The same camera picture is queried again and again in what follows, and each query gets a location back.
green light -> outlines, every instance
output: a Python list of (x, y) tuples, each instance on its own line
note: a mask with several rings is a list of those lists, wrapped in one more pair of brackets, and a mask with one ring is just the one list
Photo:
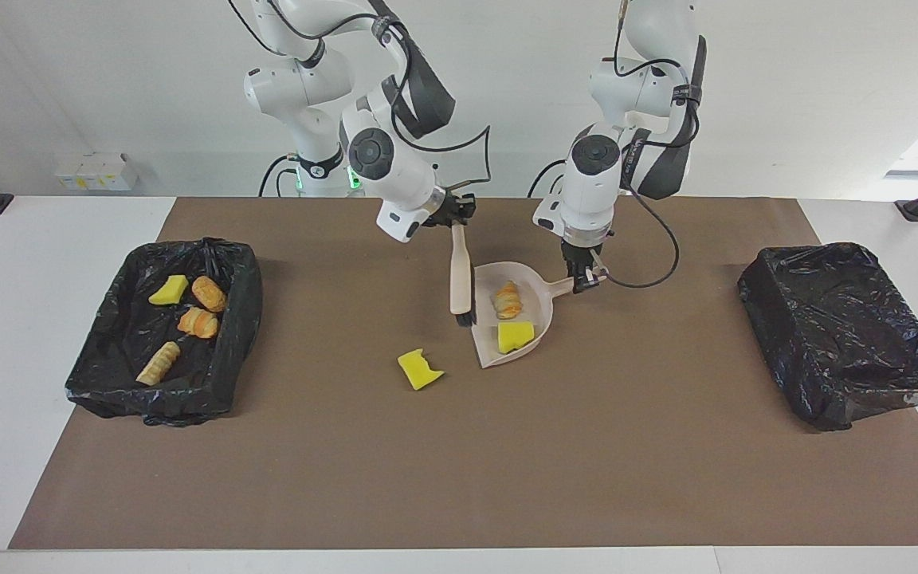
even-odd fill
[(360, 189), (363, 184), (360, 182), (359, 175), (356, 174), (356, 171), (353, 171), (353, 167), (346, 166), (346, 170), (349, 171), (349, 186), (353, 189)]

wall socket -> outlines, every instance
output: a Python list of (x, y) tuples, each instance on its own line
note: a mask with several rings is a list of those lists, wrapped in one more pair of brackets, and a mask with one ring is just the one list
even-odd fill
[(55, 178), (70, 191), (131, 191), (138, 179), (123, 153), (62, 157)]

brush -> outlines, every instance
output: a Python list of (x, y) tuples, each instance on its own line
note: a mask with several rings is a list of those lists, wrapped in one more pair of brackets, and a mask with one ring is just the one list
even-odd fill
[(465, 226), (459, 222), (452, 224), (452, 269), (451, 286), (449, 287), (449, 306), (456, 323), (460, 327), (472, 327), (477, 324), (477, 307), (473, 294), (473, 263), (466, 249)]

dustpan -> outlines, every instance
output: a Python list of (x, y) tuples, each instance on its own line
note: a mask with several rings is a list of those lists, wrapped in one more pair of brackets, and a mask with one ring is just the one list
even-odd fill
[[(495, 264), (480, 265), (474, 273), (475, 289), (477, 290), (477, 324), (470, 332), (473, 334), (473, 344), (477, 346), (477, 357), (481, 360), (481, 368), (496, 367), (525, 356), (536, 348), (540, 339), (547, 334), (551, 327), (551, 317), (554, 316), (554, 298), (572, 292), (573, 277), (566, 277), (555, 283), (547, 283), (536, 271), (524, 264), (514, 261), (499, 261)], [(500, 353), (498, 350), (498, 324), (503, 323), (495, 315), (492, 305), (495, 293), (509, 281), (516, 284), (520, 291), (522, 312), (513, 319), (529, 320), (533, 323), (533, 341), (524, 348), (514, 352)]]

croissant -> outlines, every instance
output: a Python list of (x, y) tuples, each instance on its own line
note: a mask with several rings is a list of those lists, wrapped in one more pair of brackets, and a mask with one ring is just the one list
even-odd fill
[(165, 373), (168, 373), (169, 368), (172, 368), (172, 364), (179, 358), (179, 353), (181, 352), (179, 345), (172, 341), (161, 345), (161, 348), (154, 353), (151, 360), (148, 360), (147, 366), (143, 367), (141, 374), (137, 375), (137, 382), (148, 386), (160, 383), (161, 378), (165, 376)]
[(516, 289), (516, 284), (509, 281), (505, 287), (500, 288), (495, 293), (495, 313), (498, 319), (515, 319), (515, 316), (522, 312), (522, 302), (520, 301), (520, 291)]
[(210, 339), (218, 333), (218, 317), (204, 309), (190, 308), (179, 318), (178, 330), (201, 339)]
[(194, 280), (194, 286), (190, 288), (194, 292), (197, 301), (204, 305), (212, 313), (221, 313), (226, 310), (226, 295), (222, 293), (222, 287), (211, 280), (211, 277), (197, 277)]

